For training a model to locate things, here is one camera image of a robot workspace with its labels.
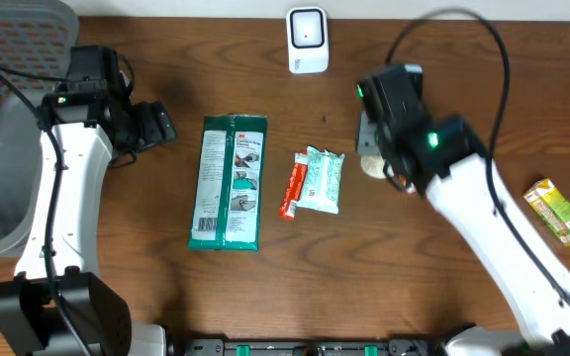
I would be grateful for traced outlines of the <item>green lid spice jar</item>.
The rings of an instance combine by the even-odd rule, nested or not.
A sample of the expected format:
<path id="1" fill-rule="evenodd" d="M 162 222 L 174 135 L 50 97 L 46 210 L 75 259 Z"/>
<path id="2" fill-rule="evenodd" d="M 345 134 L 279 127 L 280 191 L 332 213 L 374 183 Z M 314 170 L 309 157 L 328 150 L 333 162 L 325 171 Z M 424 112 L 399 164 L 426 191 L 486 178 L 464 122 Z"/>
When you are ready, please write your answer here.
<path id="1" fill-rule="evenodd" d="M 362 171 L 374 179 L 385 178 L 384 164 L 385 161 L 381 156 L 367 155 L 360 159 Z"/>

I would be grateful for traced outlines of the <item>white teal snack packet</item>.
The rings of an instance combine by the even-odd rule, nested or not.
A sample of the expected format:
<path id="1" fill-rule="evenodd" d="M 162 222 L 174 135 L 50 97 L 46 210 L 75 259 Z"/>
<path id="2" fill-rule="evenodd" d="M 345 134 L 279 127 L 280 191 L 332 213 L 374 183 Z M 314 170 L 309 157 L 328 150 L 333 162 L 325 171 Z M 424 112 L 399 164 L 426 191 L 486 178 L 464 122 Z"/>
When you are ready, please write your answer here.
<path id="1" fill-rule="evenodd" d="M 345 155 L 307 147 L 307 172 L 298 208 L 337 214 L 340 179 Z"/>

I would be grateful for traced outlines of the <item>red white snack packet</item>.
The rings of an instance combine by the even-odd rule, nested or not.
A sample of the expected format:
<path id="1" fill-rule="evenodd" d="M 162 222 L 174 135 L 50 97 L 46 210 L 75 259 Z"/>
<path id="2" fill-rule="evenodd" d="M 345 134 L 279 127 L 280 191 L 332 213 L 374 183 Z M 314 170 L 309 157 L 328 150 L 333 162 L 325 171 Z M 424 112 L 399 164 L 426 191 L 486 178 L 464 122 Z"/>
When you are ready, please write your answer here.
<path id="1" fill-rule="evenodd" d="M 294 167 L 287 181 L 284 199 L 279 208 L 279 217 L 288 221 L 295 218 L 298 201 L 301 197 L 308 170 L 307 151 L 295 153 Z"/>

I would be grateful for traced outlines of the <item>green white barcode packet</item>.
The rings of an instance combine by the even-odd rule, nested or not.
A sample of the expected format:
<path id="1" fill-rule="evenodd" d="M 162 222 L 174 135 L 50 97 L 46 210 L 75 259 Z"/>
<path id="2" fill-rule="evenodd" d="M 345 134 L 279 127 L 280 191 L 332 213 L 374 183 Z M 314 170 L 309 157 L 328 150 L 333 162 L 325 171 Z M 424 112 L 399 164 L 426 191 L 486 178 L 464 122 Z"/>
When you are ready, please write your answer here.
<path id="1" fill-rule="evenodd" d="M 266 133 L 264 116 L 204 119 L 190 249 L 258 249 Z"/>

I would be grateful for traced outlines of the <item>green juice carton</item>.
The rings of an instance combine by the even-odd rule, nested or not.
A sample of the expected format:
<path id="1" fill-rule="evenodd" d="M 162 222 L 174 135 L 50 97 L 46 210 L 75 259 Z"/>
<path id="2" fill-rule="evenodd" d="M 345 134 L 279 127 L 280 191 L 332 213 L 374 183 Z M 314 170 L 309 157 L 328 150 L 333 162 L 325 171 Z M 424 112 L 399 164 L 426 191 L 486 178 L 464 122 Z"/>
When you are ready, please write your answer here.
<path id="1" fill-rule="evenodd" d="M 570 246 L 570 202 L 554 183 L 548 178 L 541 179 L 523 197 L 562 245 Z"/>

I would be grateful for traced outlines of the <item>orange tissue packet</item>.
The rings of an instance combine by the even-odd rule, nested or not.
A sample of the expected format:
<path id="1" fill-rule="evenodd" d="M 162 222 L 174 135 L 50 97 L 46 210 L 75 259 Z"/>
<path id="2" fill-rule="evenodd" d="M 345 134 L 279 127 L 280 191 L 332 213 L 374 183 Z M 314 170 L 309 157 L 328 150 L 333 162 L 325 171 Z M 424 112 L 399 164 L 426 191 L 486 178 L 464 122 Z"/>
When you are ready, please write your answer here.
<path id="1" fill-rule="evenodd" d="M 405 176 L 396 175 L 395 178 L 405 193 L 414 194 L 417 192 L 415 184 L 408 180 Z"/>

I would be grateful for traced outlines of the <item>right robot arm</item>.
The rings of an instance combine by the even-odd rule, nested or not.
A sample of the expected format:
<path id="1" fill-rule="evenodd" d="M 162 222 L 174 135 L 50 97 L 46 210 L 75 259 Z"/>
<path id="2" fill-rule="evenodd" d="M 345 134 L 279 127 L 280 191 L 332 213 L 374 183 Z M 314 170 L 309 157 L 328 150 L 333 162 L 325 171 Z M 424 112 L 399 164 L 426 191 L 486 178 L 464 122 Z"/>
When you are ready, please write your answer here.
<path id="1" fill-rule="evenodd" d="M 504 185 L 488 150 L 460 117 L 359 118 L 356 151 L 378 156 L 399 191 L 415 189 L 460 233 L 505 297 L 516 332 L 468 326 L 441 355 L 570 355 L 570 271 Z"/>

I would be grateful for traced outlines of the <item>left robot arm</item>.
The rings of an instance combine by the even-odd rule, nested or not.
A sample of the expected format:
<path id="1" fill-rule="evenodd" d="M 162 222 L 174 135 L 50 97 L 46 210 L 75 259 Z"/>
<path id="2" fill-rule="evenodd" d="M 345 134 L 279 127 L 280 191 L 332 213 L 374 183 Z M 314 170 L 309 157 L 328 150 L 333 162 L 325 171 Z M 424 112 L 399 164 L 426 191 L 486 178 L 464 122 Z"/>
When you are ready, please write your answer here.
<path id="1" fill-rule="evenodd" d="M 41 163 L 25 249 L 0 282 L 0 333 L 16 355 L 173 355 L 159 324 L 134 321 L 100 276 L 97 228 L 114 145 L 90 107 L 26 92 L 39 115 Z"/>

